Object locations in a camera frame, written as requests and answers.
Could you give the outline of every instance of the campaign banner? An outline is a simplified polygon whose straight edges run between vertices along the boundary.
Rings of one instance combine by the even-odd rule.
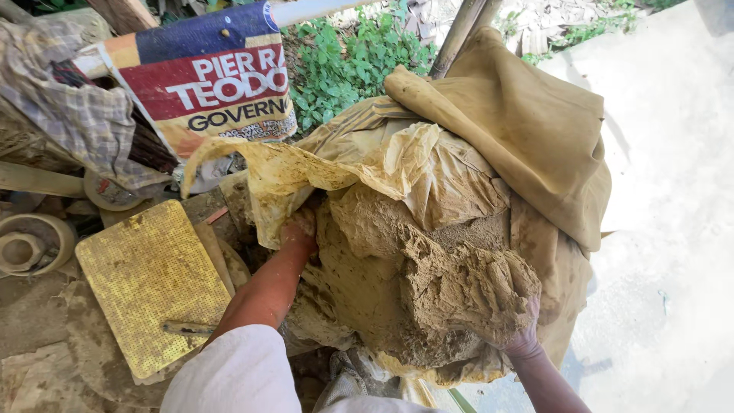
[[[105,63],[171,152],[295,133],[280,30],[260,1],[106,40]]]

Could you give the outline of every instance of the perforated tray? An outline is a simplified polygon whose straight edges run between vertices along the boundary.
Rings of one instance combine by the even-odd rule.
[[[178,201],[95,234],[76,256],[132,373],[146,378],[202,345],[165,320],[219,323],[230,296]]]

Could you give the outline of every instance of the plaid cloth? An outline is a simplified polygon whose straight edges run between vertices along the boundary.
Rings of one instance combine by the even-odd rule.
[[[139,196],[160,191],[171,176],[128,159],[133,102],[116,87],[58,83],[51,62],[84,46],[81,27],[67,21],[0,22],[0,109],[26,119],[86,168]]]

